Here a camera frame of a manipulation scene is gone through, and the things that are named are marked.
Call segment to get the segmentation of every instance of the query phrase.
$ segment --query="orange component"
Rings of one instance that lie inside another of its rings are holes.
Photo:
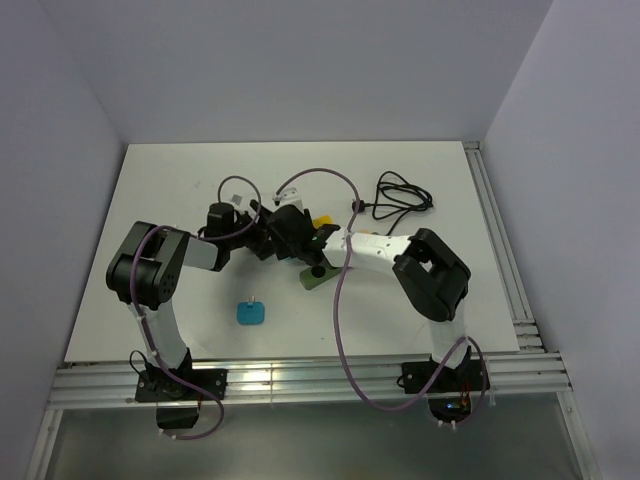
[[[314,218],[312,223],[313,228],[320,228],[322,225],[333,224],[333,220],[329,215],[323,215],[322,217]]]

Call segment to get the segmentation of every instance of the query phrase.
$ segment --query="white table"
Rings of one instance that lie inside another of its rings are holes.
[[[395,170],[434,197],[435,208],[408,215],[394,234],[430,228],[467,263],[472,272],[465,315],[468,333],[486,352],[518,350],[512,319],[489,235],[459,142],[323,142],[131,145],[109,209],[65,360],[126,360],[144,349],[135,319],[107,289],[107,265],[137,220],[177,224],[195,232],[216,201],[220,180],[232,174],[251,178],[266,205],[280,184],[298,171],[329,167],[351,178],[367,201],[385,170]],[[340,179],[311,174],[296,181],[312,216],[331,215],[346,224],[353,195]],[[230,182],[224,195],[251,196]],[[356,230],[386,232],[393,219],[376,222],[361,214]],[[312,358],[337,355],[331,321],[333,279],[305,291],[297,261],[260,262],[234,251],[222,272],[183,269],[174,295],[180,332],[195,359]],[[264,302],[259,326],[236,321],[238,302],[250,296]],[[349,355],[429,353],[427,319],[409,303],[392,275],[353,270],[342,294],[341,325]]]

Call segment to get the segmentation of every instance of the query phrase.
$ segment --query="white wall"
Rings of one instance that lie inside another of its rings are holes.
[[[123,149],[35,0],[0,2],[0,468],[21,478]]]
[[[556,0],[485,158],[598,461],[640,477],[640,2]]]
[[[551,0],[41,0],[131,143],[486,134]]]

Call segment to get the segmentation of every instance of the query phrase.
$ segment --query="glass panel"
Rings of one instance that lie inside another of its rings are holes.
[[[212,421],[204,409],[199,424]],[[555,395],[498,397],[456,432],[419,404],[400,415],[361,403],[228,406],[212,436],[158,436],[147,408],[68,411],[54,479],[575,479]]]

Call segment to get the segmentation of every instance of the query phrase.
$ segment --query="blue sponge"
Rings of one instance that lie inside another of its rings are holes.
[[[240,302],[236,318],[240,325],[260,325],[264,322],[264,303]]]

